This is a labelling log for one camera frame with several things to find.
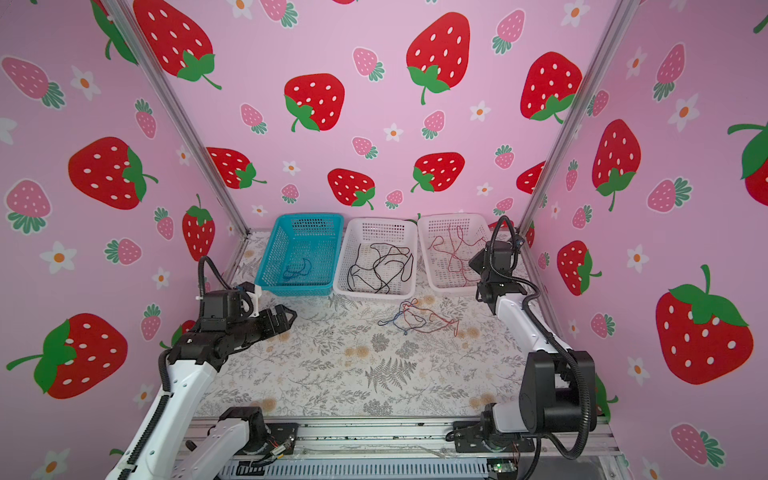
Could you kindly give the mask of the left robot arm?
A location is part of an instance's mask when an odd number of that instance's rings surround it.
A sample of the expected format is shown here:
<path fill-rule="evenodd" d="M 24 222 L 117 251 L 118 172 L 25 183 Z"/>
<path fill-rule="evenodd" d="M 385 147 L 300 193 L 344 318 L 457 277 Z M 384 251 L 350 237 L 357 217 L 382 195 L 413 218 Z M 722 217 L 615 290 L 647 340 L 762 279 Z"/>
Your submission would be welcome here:
<path fill-rule="evenodd" d="M 256 455 L 262 468 L 293 451 L 297 425 L 272 432 L 260 408 L 230 407 L 201 444 L 177 458 L 200 401 L 227 360 L 292 328 L 294 310 L 282 304 L 258 310 L 258 297 L 250 282 L 199 291 L 199 318 L 160 354 L 159 393 L 109 478 L 214 479 L 237 454 Z"/>

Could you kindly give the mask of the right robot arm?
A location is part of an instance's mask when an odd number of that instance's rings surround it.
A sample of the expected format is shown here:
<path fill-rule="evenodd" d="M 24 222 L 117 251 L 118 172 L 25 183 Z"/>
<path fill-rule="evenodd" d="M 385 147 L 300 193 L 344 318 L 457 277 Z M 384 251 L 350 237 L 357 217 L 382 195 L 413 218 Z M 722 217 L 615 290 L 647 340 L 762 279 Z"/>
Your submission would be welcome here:
<path fill-rule="evenodd" d="M 516 344 L 527 349 L 517 399 L 488 404 L 471 426 L 454 427 L 445 440 L 503 451 L 524 438 L 534 440 L 538 456 L 548 440 L 565 459 L 579 458 L 596 428 L 596 371 L 591 355 L 561 340 L 533 312 L 542 294 L 532 281 L 517 276 L 526 239 L 501 216 L 470 267 L 479 275 L 475 297 L 486 304 Z"/>

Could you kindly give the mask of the white right plastic basket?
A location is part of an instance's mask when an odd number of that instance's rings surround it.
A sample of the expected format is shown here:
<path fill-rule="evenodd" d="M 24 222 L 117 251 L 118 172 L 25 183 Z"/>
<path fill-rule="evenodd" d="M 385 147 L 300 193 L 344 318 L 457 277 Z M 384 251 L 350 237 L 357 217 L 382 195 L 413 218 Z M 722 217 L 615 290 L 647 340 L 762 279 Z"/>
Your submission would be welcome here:
<path fill-rule="evenodd" d="M 471 213 L 438 214 L 420 218 L 417 228 L 430 288 L 443 296 L 474 296 L 479 275 L 469 262 L 491 238 L 486 219 Z"/>

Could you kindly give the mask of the white plastic basket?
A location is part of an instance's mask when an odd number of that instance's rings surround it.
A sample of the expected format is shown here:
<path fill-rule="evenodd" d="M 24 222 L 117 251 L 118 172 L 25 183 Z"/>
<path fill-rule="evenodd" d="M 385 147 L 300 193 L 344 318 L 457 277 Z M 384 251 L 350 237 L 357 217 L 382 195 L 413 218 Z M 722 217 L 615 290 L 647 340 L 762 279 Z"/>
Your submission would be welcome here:
<path fill-rule="evenodd" d="M 443 296 L 474 296 L 479 275 L 469 262 L 491 238 L 486 219 L 471 213 L 438 214 L 420 218 L 417 228 L 430 288 Z"/>
<path fill-rule="evenodd" d="M 355 218 L 347 224 L 333 291 L 359 300 L 403 301 L 414 296 L 419 241 L 409 221 Z"/>

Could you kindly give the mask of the teal plastic basket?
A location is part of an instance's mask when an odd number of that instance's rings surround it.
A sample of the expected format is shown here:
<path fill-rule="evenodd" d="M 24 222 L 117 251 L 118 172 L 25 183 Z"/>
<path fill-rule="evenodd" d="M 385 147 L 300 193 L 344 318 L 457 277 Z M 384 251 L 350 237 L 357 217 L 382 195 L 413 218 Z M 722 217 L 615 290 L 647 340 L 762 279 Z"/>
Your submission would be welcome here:
<path fill-rule="evenodd" d="M 256 284 L 284 297 L 332 293 L 344 219 L 332 213 L 278 217 L 262 257 Z"/>

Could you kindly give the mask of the floral table mat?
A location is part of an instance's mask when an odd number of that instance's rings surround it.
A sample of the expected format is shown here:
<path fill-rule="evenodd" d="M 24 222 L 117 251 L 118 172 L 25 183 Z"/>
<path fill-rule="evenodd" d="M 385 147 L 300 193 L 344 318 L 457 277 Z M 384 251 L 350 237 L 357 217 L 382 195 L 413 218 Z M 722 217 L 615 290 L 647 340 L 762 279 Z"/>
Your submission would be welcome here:
<path fill-rule="evenodd" d="M 272 293 L 260 302 L 295 310 L 293 327 L 231 357 L 198 416 L 232 406 L 268 416 L 473 416 L 519 394 L 526 349 L 474 296 L 436 294 L 419 255 L 404 302 Z"/>

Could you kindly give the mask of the white middle plastic basket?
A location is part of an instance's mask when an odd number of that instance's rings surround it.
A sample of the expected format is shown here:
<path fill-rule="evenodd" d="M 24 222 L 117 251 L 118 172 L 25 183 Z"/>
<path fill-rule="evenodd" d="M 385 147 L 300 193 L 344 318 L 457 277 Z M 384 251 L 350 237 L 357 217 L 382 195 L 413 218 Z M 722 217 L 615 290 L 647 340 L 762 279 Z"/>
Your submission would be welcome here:
<path fill-rule="evenodd" d="M 333 291 L 359 300 L 403 301 L 414 296 L 419 241 L 409 221 L 355 218 L 347 224 Z"/>

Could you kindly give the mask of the right aluminium corner post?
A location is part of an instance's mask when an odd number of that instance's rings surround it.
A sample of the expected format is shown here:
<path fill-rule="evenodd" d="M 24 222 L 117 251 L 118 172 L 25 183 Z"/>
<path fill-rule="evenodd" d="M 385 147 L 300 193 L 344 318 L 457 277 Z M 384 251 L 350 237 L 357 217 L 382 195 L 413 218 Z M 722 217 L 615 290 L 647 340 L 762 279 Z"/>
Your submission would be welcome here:
<path fill-rule="evenodd" d="M 563 126 L 555 137 L 555 142 L 545 161 L 543 172 L 534 189 L 529 205 L 521 220 L 515 222 L 516 228 L 523 233 L 527 231 L 530 222 L 534 219 L 543 196 L 547 193 L 559 169 L 560 163 L 566 157 L 576 130 L 581 125 L 586 114 L 588 101 L 600 86 L 607 68 L 610 66 L 627 29 L 631 25 L 632 18 L 639 8 L 639 4 L 640 2 L 637 0 L 622 0 L 616 3 L 603 37 L 595 49 L 588 69 L 584 73 L 579 92 L 576 94 L 572 106 L 568 109 L 568 116 Z"/>

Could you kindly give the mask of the aluminium corner post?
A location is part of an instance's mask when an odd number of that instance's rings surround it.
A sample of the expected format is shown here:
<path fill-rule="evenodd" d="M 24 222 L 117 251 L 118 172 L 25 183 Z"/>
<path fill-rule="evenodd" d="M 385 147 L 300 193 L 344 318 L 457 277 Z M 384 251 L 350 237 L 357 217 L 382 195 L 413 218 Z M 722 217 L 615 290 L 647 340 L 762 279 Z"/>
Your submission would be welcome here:
<path fill-rule="evenodd" d="M 238 234 L 246 238 L 249 227 L 235 205 L 227 187 L 220 178 L 213 160 L 205 148 L 205 145 L 190 121 L 182 103 L 169 83 L 166 72 L 161 68 L 149 43 L 140 31 L 139 25 L 133 15 L 131 1 L 106 0 L 107 10 L 113 15 L 117 29 L 122 34 L 129 48 L 134 53 L 138 64 L 159 97 L 164 109 L 170 117 L 174 127 L 180 135 L 185 146 L 194 156 L 200 170 L 213 190 L 217 200 L 226 212 Z"/>
<path fill-rule="evenodd" d="M 579 92 L 576 94 L 572 106 L 568 109 L 568 116 L 563 126 L 555 137 L 555 142 L 545 161 L 543 172 L 534 189 L 529 205 L 521 220 L 515 222 L 516 228 L 523 233 L 527 231 L 530 222 L 534 219 L 543 196 L 547 193 L 559 169 L 560 163 L 566 157 L 576 130 L 581 125 L 586 114 L 588 101 L 600 86 L 607 68 L 610 66 L 627 29 L 631 25 L 632 18 L 639 8 L 639 4 L 640 2 L 637 0 L 622 0 L 616 3 L 603 37 L 595 49 L 588 69 L 584 73 Z"/>

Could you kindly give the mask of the left aluminium corner post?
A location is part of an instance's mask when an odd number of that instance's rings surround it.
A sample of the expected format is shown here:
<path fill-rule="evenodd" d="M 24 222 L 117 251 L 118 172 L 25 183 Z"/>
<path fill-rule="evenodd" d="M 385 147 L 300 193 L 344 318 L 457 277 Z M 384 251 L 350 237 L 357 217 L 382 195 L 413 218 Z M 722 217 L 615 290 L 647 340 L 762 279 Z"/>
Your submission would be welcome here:
<path fill-rule="evenodd" d="M 249 227 L 235 205 L 227 187 L 220 178 L 213 160 L 205 148 L 205 145 L 190 121 L 182 103 L 169 83 L 166 72 L 161 68 L 149 43 L 140 31 L 139 25 L 133 15 L 131 1 L 106 0 L 107 10 L 113 15 L 117 29 L 122 34 L 129 48 L 134 53 L 138 64 L 159 97 L 164 109 L 170 117 L 174 127 L 180 135 L 185 146 L 194 156 L 200 170 L 213 190 L 217 200 L 226 212 L 238 234 L 246 238 Z"/>

